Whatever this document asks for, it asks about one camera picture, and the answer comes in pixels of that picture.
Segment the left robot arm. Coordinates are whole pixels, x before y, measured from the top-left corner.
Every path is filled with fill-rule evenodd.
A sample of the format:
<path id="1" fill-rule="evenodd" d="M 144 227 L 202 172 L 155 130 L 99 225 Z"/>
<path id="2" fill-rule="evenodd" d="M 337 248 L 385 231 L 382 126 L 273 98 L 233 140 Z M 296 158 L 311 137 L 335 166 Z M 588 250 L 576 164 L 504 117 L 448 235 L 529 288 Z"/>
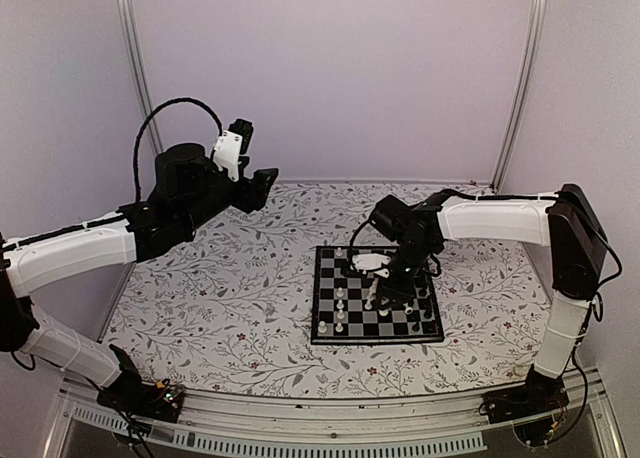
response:
<path id="1" fill-rule="evenodd" d="M 1 243 L 1 349 L 42 358 L 84 376 L 128 412 L 148 404 L 148 390 L 127 353 L 97 343 L 37 308 L 32 292 L 98 268 L 141 263 L 194 239 L 199 227 L 234 207 L 262 209 L 276 168 L 232 180 L 214 166 L 187 165 L 148 200 L 93 221 Z"/>

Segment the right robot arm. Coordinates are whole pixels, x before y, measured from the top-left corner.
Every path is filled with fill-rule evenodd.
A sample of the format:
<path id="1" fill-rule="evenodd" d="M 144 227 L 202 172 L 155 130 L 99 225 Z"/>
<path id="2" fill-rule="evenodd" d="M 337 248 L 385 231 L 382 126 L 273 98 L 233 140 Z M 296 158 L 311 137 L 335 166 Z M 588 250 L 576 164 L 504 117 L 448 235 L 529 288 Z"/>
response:
<path id="1" fill-rule="evenodd" d="M 606 283 L 605 258 L 614 253 L 586 195 L 575 184 L 551 194 L 469 195 L 443 189 L 409 205 L 388 195 L 369 216 L 370 224 L 398 248 L 378 262 L 376 300 L 406 304 L 429 258 L 448 241 L 506 240 L 546 247 L 551 252 L 550 317 L 542 344 L 517 393 L 517 405 L 537 414 L 556 395 L 559 379 L 588 327 L 589 308 Z"/>

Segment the black and white chess board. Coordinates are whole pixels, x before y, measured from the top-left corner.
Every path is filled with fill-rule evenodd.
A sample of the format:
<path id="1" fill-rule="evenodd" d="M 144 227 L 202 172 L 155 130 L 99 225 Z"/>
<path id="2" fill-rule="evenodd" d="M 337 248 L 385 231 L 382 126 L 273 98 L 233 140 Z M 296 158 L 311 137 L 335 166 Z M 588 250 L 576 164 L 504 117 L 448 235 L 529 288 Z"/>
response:
<path id="1" fill-rule="evenodd" d="M 346 251 L 342 257 L 336 257 L 337 248 L 326 245 L 315 248 L 311 344 L 361 346 L 444 341 L 432 279 L 425 296 L 420 296 L 421 289 L 416 287 L 412 314 L 406 314 L 403 306 L 394 306 L 381 316 L 375 301 L 367 299 L 376 275 L 349 272 Z M 344 302 L 343 311 L 336 307 L 340 299 Z M 320 321 L 327 323 L 326 334 L 318 332 Z M 338 322 L 345 326 L 344 335 L 335 332 Z"/>

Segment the floral patterned table mat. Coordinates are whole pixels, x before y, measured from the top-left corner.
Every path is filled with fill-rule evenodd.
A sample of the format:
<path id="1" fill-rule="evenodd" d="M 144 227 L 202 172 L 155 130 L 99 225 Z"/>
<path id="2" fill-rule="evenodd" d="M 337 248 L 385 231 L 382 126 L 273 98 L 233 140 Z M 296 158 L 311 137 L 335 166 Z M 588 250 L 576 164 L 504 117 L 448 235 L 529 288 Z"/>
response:
<path id="1" fill-rule="evenodd" d="M 222 393 L 370 398 L 520 381 L 550 305 L 514 242 L 446 246 L 435 282 L 441 343 L 310 343 L 315 248 L 379 244 L 364 220 L 380 199 L 413 203 L 432 192 L 410 184 L 276 185 L 262 211 L 229 210 L 193 242 L 137 265 L 104 339 L 147 379 Z"/>

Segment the back aluminium rail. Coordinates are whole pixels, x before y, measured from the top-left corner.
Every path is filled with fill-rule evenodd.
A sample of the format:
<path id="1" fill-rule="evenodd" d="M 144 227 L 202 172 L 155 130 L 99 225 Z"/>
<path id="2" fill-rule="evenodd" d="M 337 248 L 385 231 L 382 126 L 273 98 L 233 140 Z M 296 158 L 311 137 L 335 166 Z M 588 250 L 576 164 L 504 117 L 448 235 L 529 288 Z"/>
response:
<path id="1" fill-rule="evenodd" d="M 490 181 L 482 180 L 418 180 L 418 179 L 320 179 L 320 178 L 277 178 L 274 184 L 410 184 L 410 185 L 453 185 L 471 187 L 491 187 Z"/>

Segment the aluminium rail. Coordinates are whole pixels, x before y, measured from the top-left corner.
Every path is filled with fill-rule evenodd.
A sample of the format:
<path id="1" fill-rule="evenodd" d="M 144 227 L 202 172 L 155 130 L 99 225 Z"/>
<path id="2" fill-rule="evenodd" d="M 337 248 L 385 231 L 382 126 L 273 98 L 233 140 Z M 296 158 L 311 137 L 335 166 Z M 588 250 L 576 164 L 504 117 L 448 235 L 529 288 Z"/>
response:
<path id="1" fill-rule="evenodd" d="M 627 451 L 595 368 L 565 375 L 570 403 L 554 438 L 535 444 L 534 415 L 493 423 L 484 391 L 373 399 L 294 399 L 190 391 L 177 423 L 133 433 L 66 379 L 47 457 L 623 457 Z"/>
<path id="2" fill-rule="evenodd" d="M 490 181 L 482 180 L 418 180 L 418 179 L 320 179 L 320 178 L 277 178 L 274 184 L 410 184 L 410 185 L 453 185 L 471 187 L 491 187 Z"/>

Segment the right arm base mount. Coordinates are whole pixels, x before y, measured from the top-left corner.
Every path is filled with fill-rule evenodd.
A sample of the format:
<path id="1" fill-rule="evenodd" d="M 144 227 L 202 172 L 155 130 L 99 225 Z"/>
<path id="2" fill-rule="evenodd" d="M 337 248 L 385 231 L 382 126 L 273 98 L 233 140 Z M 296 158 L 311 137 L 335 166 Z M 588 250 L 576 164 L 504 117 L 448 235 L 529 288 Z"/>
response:
<path id="1" fill-rule="evenodd" d="M 485 393 L 478 413 L 490 424 L 522 420 L 514 427 L 515 436 L 533 448 L 551 442 L 568 404 L 562 378 L 549 378 L 531 369 L 523 384 Z"/>

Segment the left aluminium frame post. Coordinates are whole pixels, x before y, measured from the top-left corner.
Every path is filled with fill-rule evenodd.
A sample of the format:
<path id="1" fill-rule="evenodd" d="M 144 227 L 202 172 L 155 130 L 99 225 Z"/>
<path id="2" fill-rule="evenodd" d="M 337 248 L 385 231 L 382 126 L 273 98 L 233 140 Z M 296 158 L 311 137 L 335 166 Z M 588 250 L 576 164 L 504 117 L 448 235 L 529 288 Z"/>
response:
<path id="1" fill-rule="evenodd" d="M 130 69 L 135 99 L 140 110 L 141 118 L 155 108 L 149 87 L 148 73 L 143 58 L 143 49 L 139 37 L 137 19 L 134 12 L 133 0 L 115 0 L 116 12 L 120 22 L 121 34 L 124 41 L 125 56 Z M 155 185 L 155 157 L 163 152 L 165 143 L 161 136 L 157 119 L 148 125 L 140 148 L 140 179 L 145 186 L 147 195 Z"/>

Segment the aluminium frame post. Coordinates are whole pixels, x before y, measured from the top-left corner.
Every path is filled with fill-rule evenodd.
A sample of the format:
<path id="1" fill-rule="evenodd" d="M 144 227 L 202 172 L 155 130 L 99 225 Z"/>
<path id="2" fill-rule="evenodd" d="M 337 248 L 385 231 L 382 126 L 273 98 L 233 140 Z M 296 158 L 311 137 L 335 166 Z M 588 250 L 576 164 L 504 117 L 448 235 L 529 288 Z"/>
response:
<path id="1" fill-rule="evenodd" d="M 149 87 L 148 73 L 143 58 L 143 49 L 139 37 L 137 19 L 134 12 L 133 0 L 115 0 L 116 12 L 120 22 L 121 34 L 124 41 L 125 56 L 130 69 L 135 99 L 140 110 L 141 118 L 155 108 Z M 163 152 L 165 143 L 161 136 L 157 119 L 148 125 L 140 148 L 140 179 L 145 186 L 147 195 L 155 185 L 155 157 Z"/>
<path id="2" fill-rule="evenodd" d="M 531 0 L 524 51 L 506 130 L 491 180 L 491 188 L 500 191 L 505 183 L 509 165 L 524 117 L 529 88 L 534 74 L 535 62 L 543 34 L 548 0 Z"/>

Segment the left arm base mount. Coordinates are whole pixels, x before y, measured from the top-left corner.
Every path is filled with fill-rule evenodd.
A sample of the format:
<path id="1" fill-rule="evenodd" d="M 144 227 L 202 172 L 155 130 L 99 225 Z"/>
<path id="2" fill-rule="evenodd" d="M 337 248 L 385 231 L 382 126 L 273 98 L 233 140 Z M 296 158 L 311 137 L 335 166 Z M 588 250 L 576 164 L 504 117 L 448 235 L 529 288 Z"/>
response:
<path id="1" fill-rule="evenodd" d="M 124 350 L 115 345 L 109 348 L 118 360 L 120 374 L 111 385 L 100 389 L 97 403 L 123 414 L 177 423 L 185 398 L 185 386 L 173 383 L 169 378 L 146 383 Z"/>

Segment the front aluminium rail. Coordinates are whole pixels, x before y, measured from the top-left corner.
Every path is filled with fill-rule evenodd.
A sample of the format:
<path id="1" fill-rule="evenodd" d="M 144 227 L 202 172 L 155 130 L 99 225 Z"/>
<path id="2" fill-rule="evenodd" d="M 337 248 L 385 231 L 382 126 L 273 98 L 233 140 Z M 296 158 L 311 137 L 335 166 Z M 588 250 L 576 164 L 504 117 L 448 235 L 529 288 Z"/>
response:
<path id="1" fill-rule="evenodd" d="M 570 403 L 554 438 L 535 444 L 534 415 L 493 423 L 484 391 L 373 399 L 294 399 L 190 391 L 177 423 L 133 433 L 66 379 L 47 457 L 623 457 L 627 451 L 595 368 L 565 375 Z"/>

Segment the right aluminium frame post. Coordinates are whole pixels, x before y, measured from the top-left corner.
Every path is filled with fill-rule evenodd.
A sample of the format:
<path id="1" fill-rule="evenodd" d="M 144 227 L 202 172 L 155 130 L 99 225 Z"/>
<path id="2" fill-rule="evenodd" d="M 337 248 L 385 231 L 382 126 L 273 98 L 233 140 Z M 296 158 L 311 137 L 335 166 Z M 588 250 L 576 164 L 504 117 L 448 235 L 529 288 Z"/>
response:
<path id="1" fill-rule="evenodd" d="M 505 183 L 509 165 L 524 117 L 529 88 L 534 74 L 535 62 L 543 34 L 548 0 L 531 0 L 524 51 L 506 130 L 491 180 L 491 188 L 500 191 Z"/>

